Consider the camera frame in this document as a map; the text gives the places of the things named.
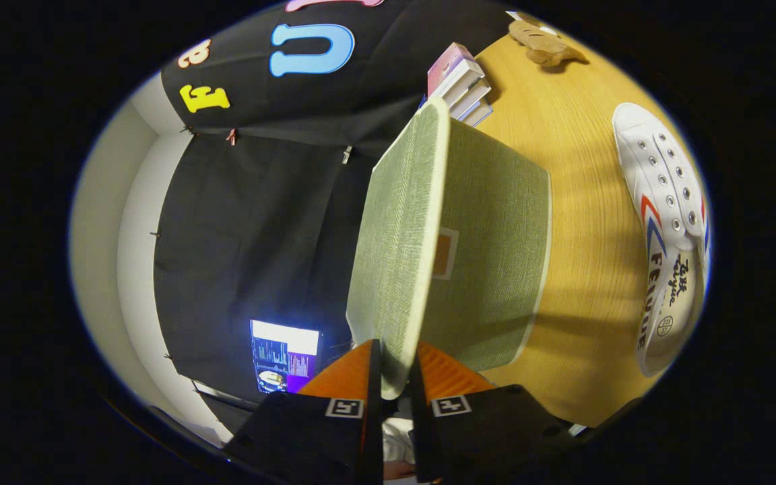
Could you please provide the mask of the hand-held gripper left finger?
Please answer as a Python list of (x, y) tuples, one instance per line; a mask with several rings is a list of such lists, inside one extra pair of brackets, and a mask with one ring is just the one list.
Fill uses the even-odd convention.
[(380, 484), (378, 339), (349, 351), (298, 393), (268, 394), (224, 453), (261, 484)]

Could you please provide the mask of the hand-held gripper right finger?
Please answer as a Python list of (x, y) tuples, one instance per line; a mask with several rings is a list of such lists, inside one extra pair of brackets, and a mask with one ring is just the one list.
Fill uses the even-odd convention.
[(493, 385), (431, 344), (418, 345), (408, 390), (422, 484), (542, 484), (580, 445), (523, 386)]

